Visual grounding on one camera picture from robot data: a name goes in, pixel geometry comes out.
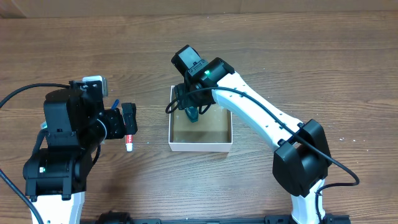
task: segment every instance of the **red and white object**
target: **red and white object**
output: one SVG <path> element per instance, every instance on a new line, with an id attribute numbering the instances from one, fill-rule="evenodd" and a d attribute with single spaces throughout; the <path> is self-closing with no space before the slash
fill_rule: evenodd
<path id="1" fill-rule="evenodd" d="M 127 152 L 132 152 L 132 134 L 126 135 L 126 149 Z"/>

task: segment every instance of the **open box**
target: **open box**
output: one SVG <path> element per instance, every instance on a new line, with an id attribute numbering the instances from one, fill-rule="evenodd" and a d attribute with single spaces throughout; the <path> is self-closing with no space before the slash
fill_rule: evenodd
<path id="1" fill-rule="evenodd" d="M 170 101 L 174 98 L 172 86 Z M 232 113 L 217 104 L 199 115 L 195 123 L 188 119 L 184 110 L 169 114 L 169 145 L 172 151 L 229 152 L 232 143 Z"/>

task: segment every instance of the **wood grain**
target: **wood grain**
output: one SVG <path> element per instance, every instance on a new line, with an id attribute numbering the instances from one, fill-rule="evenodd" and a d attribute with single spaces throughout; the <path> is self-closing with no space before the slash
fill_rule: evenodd
<path id="1" fill-rule="evenodd" d="M 398 13 L 273 13 L 0 21 L 0 96 L 38 82 L 87 75 L 109 80 L 114 99 L 137 104 L 134 153 L 107 141 L 88 178 L 83 218 L 231 218 L 289 214 L 290 196 L 272 176 L 272 153 L 233 117 L 229 154 L 171 152 L 170 63 L 185 44 L 221 57 L 267 100 L 302 121 L 315 118 L 331 154 L 361 178 L 326 190 L 329 213 L 353 223 L 398 222 Z M 42 103 L 53 88 L 15 96 L 0 110 L 0 166 L 24 189 Z M 351 181 L 335 166 L 328 183 Z M 0 223 L 30 223 L 27 207 L 0 184 Z"/>

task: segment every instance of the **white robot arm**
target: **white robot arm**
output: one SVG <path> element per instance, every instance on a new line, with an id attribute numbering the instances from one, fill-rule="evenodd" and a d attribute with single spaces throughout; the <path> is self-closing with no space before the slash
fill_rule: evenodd
<path id="1" fill-rule="evenodd" d="M 277 109 L 251 89 L 225 61 L 216 58 L 208 63 L 189 45 L 175 54 L 172 63 L 185 81 L 175 87 L 177 107 L 169 111 L 171 102 L 166 113 L 172 113 L 177 108 L 209 107 L 217 103 L 238 115 L 265 140 L 274 153 L 272 172 L 279 184 L 291 194 L 293 220 L 299 224 L 319 223 L 325 211 L 322 208 L 322 195 L 316 194 L 316 191 L 323 186 L 331 162 L 313 149 L 310 150 L 308 145 L 330 157 L 320 124 L 314 120 L 303 124 L 299 119 Z M 299 139 L 301 143 L 305 141 L 306 145 L 296 148 L 294 144 Z M 317 197 L 319 213 L 315 205 Z"/>
<path id="2" fill-rule="evenodd" d="M 41 195 L 32 203 L 44 223 L 79 224 L 84 202 L 85 192 L 78 192 L 70 200 L 62 200 L 61 195 Z M 32 220 L 33 224 L 39 224 L 33 213 Z"/>
<path id="3" fill-rule="evenodd" d="M 299 131 L 299 124 L 302 123 L 299 119 L 293 118 L 282 112 L 262 96 L 258 95 L 244 82 L 237 72 L 234 74 L 227 74 L 218 81 L 217 84 L 220 87 L 232 88 L 247 93 L 249 96 L 255 98 L 258 102 L 268 108 L 291 130 L 296 132 Z M 238 115 L 246 124 L 255 130 L 269 145 L 272 152 L 275 152 L 280 147 L 278 142 L 281 139 L 288 141 L 292 137 L 289 132 L 280 128 L 280 125 L 276 123 L 268 113 L 246 97 L 241 97 L 241 95 L 237 93 L 226 90 L 212 90 L 212 95 L 217 104 Z M 323 185 L 324 182 L 325 180 L 319 180 L 310 189 L 310 193 L 306 197 L 296 197 L 291 195 L 293 205 L 292 218 L 298 224 L 319 223 L 317 212 L 315 210 L 315 192 Z M 325 211 L 322 208 L 322 196 L 319 198 L 318 207 L 323 218 L 325 216 Z"/>

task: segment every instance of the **black cable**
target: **black cable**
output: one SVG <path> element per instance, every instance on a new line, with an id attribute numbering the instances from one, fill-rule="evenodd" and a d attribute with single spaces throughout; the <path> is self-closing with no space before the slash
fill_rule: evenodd
<path id="1" fill-rule="evenodd" d="M 301 138 L 298 134 L 296 134 L 296 132 L 292 131 L 289 127 L 286 126 L 285 123 L 283 123 L 277 116 L 275 116 L 271 111 L 269 111 L 268 108 L 266 108 L 263 104 L 261 104 L 260 102 L 258 102 L 256 99 L 254 99 L 253 97 L 249 96 L 247 93 L 239 91 L 239 90 L 235 90 L 232 88 L 226 88 L 226 87 L 220 87 L 220 86 L 216 86 L 216 87 L 208 87 L 208 88 L 202 88 L 202 89 L 198 89 L 198 90 L 193 90 L 189 93 L 186 93 L 184 95 L 181 95 L 177 98 L 175 98 L 174 100 L 172 100 L 169 105 L 167 105 L 166 107 L 166 113 L 172 113 L 173 111 L 175 111 L 176 108 L 172 108 L 171 110 L 170 107 L 176 102 L 176 101 L 181 101 L 184 98 L 188 97 L 191 94 L 194 93 L 198 93 L 201 91 L 208 91 L 208 90 L 225 90 L 225 91 L 231 91 L 233 93 L 237 93 L 239 95 L 241 95 L 241 97 L 246 97 L 247 99 L 251 100 L 253 103 L 257 104 L 259 107 L 261 107 L 265 112 L 267 112 L 267 114 L 269 114 L 269 116 L 271 116 L 281 127 L 283 127 L 287 132 L 289 132 L 293 138 L 303 144 L 304 146 L 308 147 L 309 149 L 311 149 L 313 152 L 317 153 L 318 155 L 324 157 L 325 159 L 327 159 L 328 161 L 336 164 L 336 166 L 342 168 L 345 172 L 347 172 L 350 176 L 352 176 L 355 180 L 354 183 L 334 183 L 334 184 L 328 184 L 325 185 L 323 187 L 320 187 L 316 192 L 316 196 L 315 196 L 315 209 L 317 211 L 317 215 L 319 218 L 320 223 L 322 222 L 322 218 L 319 212 L 319 208 L 318 208 L 318 200 L 319 200 L 319 194 L 323 189 L 327 189 L 329 187 L 341 187 L 341 186 L 356 186 L 359 184 L 359 178 L 358 176 L 349 168 L 347 168 L 346 166 L 344 166 L 343 164 L 341 164 L 340 162 L 336 161 L 335 159 L 329 157 L 328 155 L 324 154 L 323 152 L 319 151 L 317 148 L 315 148 L 313 145 L 311 145 L 310 143 L 308 143 L 306 140 L 304 140 L 303 138 Z"/>
<path id="2" fill-rule="evenodd" d="M 93 159 L 93 165 L 95 165 L 95 163 L 97 162 L 98 158 L 100 158 L 100 154 L 101 154 L 101 145 L 98 145 L 97 152 L 95 153 L 95 157 Z"/>
<path id="3" fill-rule="evenodd" d="M 27 85 L 24 86 L 22 88 L 19 88 L 15 91 L 13 91 L 12 93 L 8 94 L 8 96 L 6 96 L 1 102 L 0 102 L 0 108 L 2 108 L 4 106 L 4 104 L 7 103 L 7 101 L 9 101 L 13 96 L 17 95 L 18 93 L 30 89 L 30 88 L 34 88 L 34 87 L 42 87 L 42 86 L 47 86 L 47 87 L 61 87 L 61 88 L 69 88 L 68 85 L 62 85 L 62 84 L 56 84 L 56 83 L 36 83 L 36 84 L 31 84 L 31 85 Z M 42 136 L 42 131 L 39 132 L 39 135 L 37 136 L 36 139 L 36 144 L 34 146 L 33 152 L 35 152 L 37 145 L 39 143 L 39 140 L 41 139 Z M 0 169 L 0 176 L 1 178 L 5 181 L 5 183 L 22 199 L 22 201 L 25 202 L 25 204 L 30 208 L 30 210 L 32 211 L 32 213 L 34 214 L 34 216 L 37 219 L 37 222 L 39 224 L 44 224 L 43 223 L 43 219 L 40 216 L 39 212 L 36 210 L 36 208 L 34 207 L 33 203 L 17 188 L 17 186 L 15 186 L 14 183 L 12 183 L 12 181 L 7 177 L 7 175 Z"/>
<path id="4" fill-rule="evenodd" d="M 37 153 L 40 150 L 40 146 L 42 146 L 45 135 L 48 133 L 47 128 L 41 129 L 37 134 L 36 144 L 33 147 L 32 155 Z"/>
<path id="5" fill-rule="evenodd" d="M 39 212 L 37 209 L 34 207 L 32 202 L 24 195 L 24 193 L 21 192 L 21 190 L 18 189 L 17 186 L 15 186 L 14 183 L 11 182 L 10 179 L 8 179 L 7 175 L 0 169 L 0 177 L 5 181 L 5 183 L 10 186 L 10 188 L 17 194 L 24 202 L 25 204 L 30 208 L 32 213 L 35 215 L 37 222 L 39 224 L 44 224 L 42 217 L 40 216 Z"/>
<path id="6" fill-rule="evenodd" d="M 35 87 L 42 87 L 42 86 L 47 86 L 47 87 L 61 87 L 61 88 L 69 88 L 68 85 L 62 85 L 62 84 L 56 84 L 56 83 L 36 83 L 36 84 L 31 84 L 31 85 L 27 85 L 24 86 L 22 88 L 17 89 L 16 91 L 13 91 L 12 93 L 8 94 L 8 96 L 6 96 L 1 102 L 0 102 L 0 108 L 2 108 L 2 106 L 4 104 L 7 103 L 7 101 L 9 99 L 11 99 L 11 97 L 17 95 L 18 93 L 30 89 L 30 88 L 35 88 Z"/>
<path id="7" fill-rule="evenodd" d="M 210 106 L 211 106 L 211 103 L 209 103 L 203 111 L 201 110 L 201 106 L 200 106 L 200 107 L 199 107 L 199 114 L 200 114 L 200 115 L 205 114 L 206 111 L 210 108 Z"/>

